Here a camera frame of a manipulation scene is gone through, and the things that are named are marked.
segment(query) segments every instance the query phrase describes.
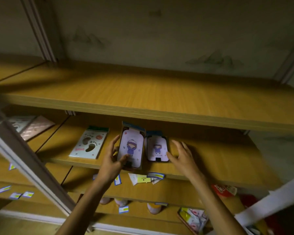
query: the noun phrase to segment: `cartoon girl illustration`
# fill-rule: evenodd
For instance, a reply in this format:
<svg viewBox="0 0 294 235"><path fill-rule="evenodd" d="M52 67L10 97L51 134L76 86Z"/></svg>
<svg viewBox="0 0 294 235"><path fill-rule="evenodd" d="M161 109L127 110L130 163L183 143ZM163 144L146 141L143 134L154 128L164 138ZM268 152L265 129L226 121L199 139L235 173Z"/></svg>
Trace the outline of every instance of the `cartoon girl illustration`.
<svg viewBox="0 0 294 235"><path fill-rule="evenodd" d="M160 143L156 143L155 145L154 145L154 149L155 149L155 153L156 154L160 154L161 153L161 149L162 149L162 145L160 144Z"/></svg>
<svg viewBox="0 0 294 235"><path fill-rule="evenodd" d="M134 150L137 149L137 144L134 140L129 140L127 143L127 147L128 147L128 154L130 154L131 156L133 156L134 154Z"/></svg>

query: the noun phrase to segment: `hand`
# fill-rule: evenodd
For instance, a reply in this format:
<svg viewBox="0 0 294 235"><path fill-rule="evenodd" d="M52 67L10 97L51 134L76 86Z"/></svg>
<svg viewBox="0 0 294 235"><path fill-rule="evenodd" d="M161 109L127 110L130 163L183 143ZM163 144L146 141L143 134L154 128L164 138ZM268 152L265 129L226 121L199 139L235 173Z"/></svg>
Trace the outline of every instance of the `hand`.
<svg viewBox="0 0 294 235"><path fill-rule="evenodd" d="M203 175L198 169L188 146L184 142L178 142L175 140L172 140L172 142L176 145L179 156L178 158L175 158L169 152L167 152L166 155L168 156L169 160L175 165L175 167L189 180L191 180L191 178L194 178L194 176L197 174Z"/></svg>
<svg viewBox="0 0 294 235"><path fill-rule="evenodd" d="M123 165L129 157L129 155L126 154L123 157L121 157L119 161L116 161L116 156L113 156L113 154L118 150L118 147L115 147L114 145L119 138L120 135L116 136L109 143L106 154L102 159L102 164L98 173L98 177L96 178L96 180L107 183L109 186L118 176L118 174L120 174Z"/></svg>

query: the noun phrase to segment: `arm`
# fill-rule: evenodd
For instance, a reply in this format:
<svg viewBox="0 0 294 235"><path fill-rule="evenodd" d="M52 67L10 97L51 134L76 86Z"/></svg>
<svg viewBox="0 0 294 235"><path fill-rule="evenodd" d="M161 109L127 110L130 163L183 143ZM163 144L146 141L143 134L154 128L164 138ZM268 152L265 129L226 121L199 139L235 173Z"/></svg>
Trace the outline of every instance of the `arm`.
<svg viewBox="0 0 294 235"><path fill-rule="evenodd" d="M167 156L176 168L190 180L197 190L216 233L219 235L246 235L242 226L236 221L220 198L210 188L206 177L196 166L192 153L187 145L175 140L172 140L172 142L177 147L179 157L175 158L169 152Z"/></svg>
<svg viewBox="0 0 294 235"><path fill-rule="evenodd" d="M120 135L110 142L107 152L102 160L102 165L97 178L77 203L72 213L57 231L56 235L85 234L103 194L118 176L123 164L127 160L128 155L124 155L118 162L115 162L113 154L117 151L117 148L114 147L114 144L119 138Z"/></svg>

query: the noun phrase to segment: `red package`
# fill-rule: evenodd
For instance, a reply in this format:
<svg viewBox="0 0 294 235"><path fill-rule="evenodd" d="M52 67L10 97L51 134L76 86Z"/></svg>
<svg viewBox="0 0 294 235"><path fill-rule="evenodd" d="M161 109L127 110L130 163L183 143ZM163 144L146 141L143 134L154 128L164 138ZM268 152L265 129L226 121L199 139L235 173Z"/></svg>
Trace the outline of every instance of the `red package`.
<svg viewBox="0 0 294 235"><path fill-rule="evenodd" d="M223 197L232 197L237 193L237 188L234 186L211 185L211 187L217 193L217 195Z"/></svg>

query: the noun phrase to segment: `floor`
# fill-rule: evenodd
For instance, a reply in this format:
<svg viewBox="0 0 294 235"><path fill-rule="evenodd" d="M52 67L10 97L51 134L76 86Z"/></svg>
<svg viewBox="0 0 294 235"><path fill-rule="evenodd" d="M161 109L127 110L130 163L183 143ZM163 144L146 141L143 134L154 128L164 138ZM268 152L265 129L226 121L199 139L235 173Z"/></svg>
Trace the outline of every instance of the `floor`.
<svg viewBox="0 0 294 235"><path fill-rule="evenodd" d="M7 218L0 216L0 235L54 235L60 225ZM87 235L120 235L96 230Z"/></svg>

